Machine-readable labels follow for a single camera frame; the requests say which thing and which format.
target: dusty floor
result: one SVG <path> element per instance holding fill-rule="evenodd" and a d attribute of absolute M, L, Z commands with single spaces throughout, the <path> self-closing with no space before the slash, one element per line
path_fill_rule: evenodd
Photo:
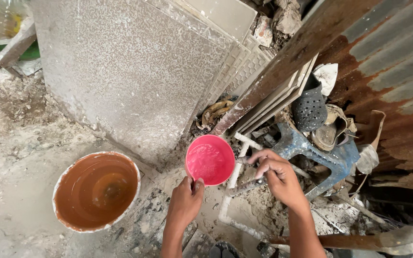
<path fill-rule="evenodd" d="M 157 257 L 168 197 L 185 175 L 184 154 L 192 136 L 180 142 L 163 173 L 133 158 L 142 173 L 133 214 L 105 231 L 73 233 L 52 210 L 58 177 L 86 154 L 125 152 L 59 112 L 45 91 L 42 72 L 20 80 L 0 71 L 0 88 L 0 257 Z M 231 242 L 246 257 L 260 257 L 256 239 L 218 221 L 223 190 L 224 185 L 206 189 L 189 236 L 198 237 L 198 227 L 211 239 Z M 313 201 L 312 208 L 345 233 L 364 233 L 374 226 L 355 209 L 323 198 Z M 228 214 L 269 234 L 287 233 L 284 209 L 266 187 L 235 197 Z M 318 213 L 313 216 L 320 234 L 338 233 Z"/>

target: pink bowl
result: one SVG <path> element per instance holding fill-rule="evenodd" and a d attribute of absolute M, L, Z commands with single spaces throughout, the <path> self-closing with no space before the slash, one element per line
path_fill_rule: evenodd
<path fill-rule="evenodd" d="M 194 181 L 202 178 L 205 186 L 220 185 L 232 174 L 235 155 L 221 137 L 206 134 L 195 139 L 187 149 L 185 168 Z"/>

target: rusty corrugated metal sheet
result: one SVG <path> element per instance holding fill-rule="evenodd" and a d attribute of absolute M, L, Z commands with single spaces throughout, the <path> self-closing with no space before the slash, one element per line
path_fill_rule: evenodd
<path fill-rule="evenodd" d="M 385 0 L 318 56 L 339 63 L 331 103 L 356 122 L 372 109 L 387 114 L 376 171 L 412 171 L 397 182 L 413 188 L 413 1 Z"/>

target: hand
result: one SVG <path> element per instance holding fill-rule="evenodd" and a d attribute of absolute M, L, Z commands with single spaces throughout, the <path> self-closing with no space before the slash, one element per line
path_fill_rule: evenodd
<path fill-rule="evenodd" d="M 168 207 L 167 222 L 165 228 L 171 231 L 184 232 L 199 213 L 203 201 L 205 185 L 199 178 L 193 190 L 193 179 L 184 177 L 183 181 L 173 189 L 170 206 Z"/>
<path fill-rule="evenodd" d="M 257 160 L 260 165 L 255 178 L 261 178 L 265 173 L 273 196 L 295 212 L 309 208 L 307 198 L 289 161 L 269 149 L 256 152 L 249 158 L 248 163 L 253 164 Z"/>

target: white paint splatter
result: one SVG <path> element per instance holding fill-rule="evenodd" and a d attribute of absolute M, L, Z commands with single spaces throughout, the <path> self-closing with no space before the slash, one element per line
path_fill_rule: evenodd
<path fill-rule="evenodd" d="M 149 224 L 148 223 L 142 223 L 141 224 L 141 233 L 146 234 L 149 231 Z"/>

